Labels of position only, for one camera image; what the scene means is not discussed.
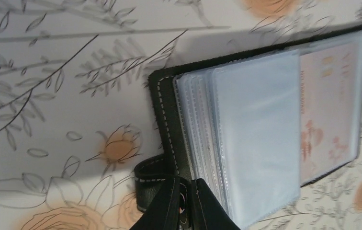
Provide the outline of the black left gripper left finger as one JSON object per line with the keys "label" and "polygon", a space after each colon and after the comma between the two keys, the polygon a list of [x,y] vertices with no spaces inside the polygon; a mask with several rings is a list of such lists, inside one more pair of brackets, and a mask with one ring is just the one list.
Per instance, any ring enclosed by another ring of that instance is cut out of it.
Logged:
{"label": "black left gripper left finger", "polygon": [[180,214],[180,179],[166,180],[143,216],[130,230],[178,230]]}

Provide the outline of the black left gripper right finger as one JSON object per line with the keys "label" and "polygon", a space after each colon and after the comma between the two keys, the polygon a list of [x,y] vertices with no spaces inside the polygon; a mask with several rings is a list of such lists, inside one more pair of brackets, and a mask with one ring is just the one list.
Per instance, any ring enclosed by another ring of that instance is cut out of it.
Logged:
{"label": "black left gripper right finger", "polygon": [[239,230],[204,179],[191,181],[192,225],[195,230]]}

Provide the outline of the black card holder wallet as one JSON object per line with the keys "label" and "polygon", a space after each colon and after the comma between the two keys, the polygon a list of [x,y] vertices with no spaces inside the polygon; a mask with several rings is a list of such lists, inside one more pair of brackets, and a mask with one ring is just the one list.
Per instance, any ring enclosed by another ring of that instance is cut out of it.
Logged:
{"label": "black card holder wallet", "polygon": [[163,183],[180,179],[179,229],[193,230],[191,181],[204,179],[245,230],[295,202],[301,187],[300,57],[356,43],[351,150],[360,152],[362,24],[156,70],[148,78],[164,152],[134,169],[143,214]]}

